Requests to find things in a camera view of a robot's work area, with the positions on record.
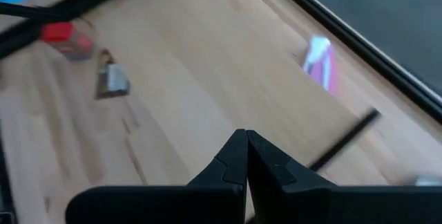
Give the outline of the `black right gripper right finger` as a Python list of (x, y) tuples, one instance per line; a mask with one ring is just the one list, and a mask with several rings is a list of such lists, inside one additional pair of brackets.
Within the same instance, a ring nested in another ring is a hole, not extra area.
[(442, 224), (442, 187), (338, 186), (248, 131), (258, 224)]

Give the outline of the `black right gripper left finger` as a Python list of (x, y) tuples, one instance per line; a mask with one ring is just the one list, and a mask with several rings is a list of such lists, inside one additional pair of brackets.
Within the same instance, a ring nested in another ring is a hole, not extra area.
[(247, 154), (238, 129), (188, 184), (94, 187), (69, 202), (66, 224), (244, 224)]

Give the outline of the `orange brown spice packet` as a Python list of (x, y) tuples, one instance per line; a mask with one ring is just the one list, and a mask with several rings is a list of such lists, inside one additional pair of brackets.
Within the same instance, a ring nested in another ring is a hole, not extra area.
[(97, 56), (95, 99), (123, 97), (130, 93), (131, 83), (111, 53), (103, 49)]

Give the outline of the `pink and white box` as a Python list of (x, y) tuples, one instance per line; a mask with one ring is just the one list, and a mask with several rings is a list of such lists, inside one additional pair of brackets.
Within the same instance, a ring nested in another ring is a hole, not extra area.
[(311, 37), (302, 69), (328, 93), (337, 95), (335, 52), (328, 38), (320, 35)]

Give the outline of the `red-lid spice container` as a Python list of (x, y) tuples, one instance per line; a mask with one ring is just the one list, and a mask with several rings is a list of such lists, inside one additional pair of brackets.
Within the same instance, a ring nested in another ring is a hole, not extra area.
[(72, 22), (55, 22), (42, 27), (39, 39), (48, 44), (69, 60), (90, 59), (95, 44)]

